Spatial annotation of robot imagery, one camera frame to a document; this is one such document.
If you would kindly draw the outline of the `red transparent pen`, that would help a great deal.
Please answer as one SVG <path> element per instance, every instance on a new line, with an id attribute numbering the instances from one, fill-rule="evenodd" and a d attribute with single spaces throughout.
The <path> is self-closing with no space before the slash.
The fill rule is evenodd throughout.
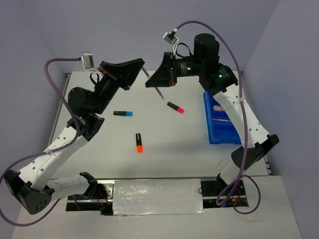
<path id="1" fill-rule="evenodd" d="M 213 121 L 221 121 L 221 122 L 230 122 L 230 123 L 232 123 L 232 121 L 231 120 L 229 120 L 229 119 L 219 119 L 219 118 L 213 118 L 212 119 Z"/>

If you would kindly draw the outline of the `orange cap black highlighter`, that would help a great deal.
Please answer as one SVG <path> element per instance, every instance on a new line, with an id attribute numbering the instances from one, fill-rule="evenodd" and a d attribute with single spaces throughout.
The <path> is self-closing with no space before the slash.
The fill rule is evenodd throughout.
<path id="1" fill-rule="evenodd" d="M 142 153 L 143 152 L 143 145 L 142 145 L 142 139 L 141 139 L 140 133 L 136 133 L 136 146 L 137 146 L 137 152 Z"/>

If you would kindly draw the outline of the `pink cap black highlighter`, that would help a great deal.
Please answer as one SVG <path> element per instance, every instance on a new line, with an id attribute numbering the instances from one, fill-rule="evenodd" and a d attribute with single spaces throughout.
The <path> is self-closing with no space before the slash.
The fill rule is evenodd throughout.
<path id="1" fill-rule="evenodd" d="M 167 102 L 167 105 L 168 105 L 170 108 L 174 109 L 175 111 L 179 112 L 180 114 L 184 113 L 184 109 L 183 109 L 183 108 L 181 108 L 181 107 L 179 107 L 179 106 L 173 104 L 172 102 Z"/>

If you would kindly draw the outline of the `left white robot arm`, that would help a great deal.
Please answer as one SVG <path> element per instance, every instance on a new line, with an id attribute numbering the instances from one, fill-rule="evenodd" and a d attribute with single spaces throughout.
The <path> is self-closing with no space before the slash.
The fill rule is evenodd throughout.
<path id="1" fill-rule="evenodd" d="M 118 89 L 130 89 L 144 63 L 141 58 L 118 64 L 101 62 L 95 72 L 98 80 L 93 91 L 75 87 L 63 98 L 71 119 L 61 134 L 28 165 L 4 174 L 11 194 L 31 215 L 40 213 L 53 200 L 71 195 L 91 199 L 104 190 L 87 172 L 69 178 L 52 176 L 98 133 L 104 123 L 100 115 Z"/>

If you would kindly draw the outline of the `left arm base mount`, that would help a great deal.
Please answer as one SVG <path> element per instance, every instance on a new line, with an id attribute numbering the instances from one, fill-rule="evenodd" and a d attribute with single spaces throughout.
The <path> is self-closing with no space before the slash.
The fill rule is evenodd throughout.
<path id="1" fill-rule="evenodd" d="M 112 216 L 114 182 L 97 180 L 87 172 L 80 173 L 89 183 L 83 194 L 76 194 L 67 198 L 67 212 L 99 212 L 102 216 Z"/>

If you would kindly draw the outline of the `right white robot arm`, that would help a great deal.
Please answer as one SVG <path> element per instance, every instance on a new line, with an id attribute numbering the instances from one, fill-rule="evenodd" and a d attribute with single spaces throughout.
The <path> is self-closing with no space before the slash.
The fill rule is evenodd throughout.
<path id="1" fill-rule="evenodd" d="M 223 108 L 241 140 L 231 162 L 217 175 L 217 191 L 228 195 L 234 182 L 254 163 L 269 153 L 279 138 L 270 134 L 248 105 L 233 71 L 219 62 L 219 42 L 208 33 L 194 38 L 193 54 L 176 58 L 166 52 L 158 69 L 148 77 L 147 88 L 172 87 L 181 77 L 197 76 L 202 88 Z"/>

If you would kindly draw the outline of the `blue cap black highlighter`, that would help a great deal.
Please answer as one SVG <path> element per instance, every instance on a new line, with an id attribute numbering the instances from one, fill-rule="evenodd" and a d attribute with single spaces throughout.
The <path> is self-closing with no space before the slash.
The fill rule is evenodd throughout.
<path id="1" fill-rule="evenodd" d="M 130 111 L 113 111 L 113 115 L 115 115 L 115 116 L 132 117 L 133 116 L 133 112 L 130 112 Z"/>

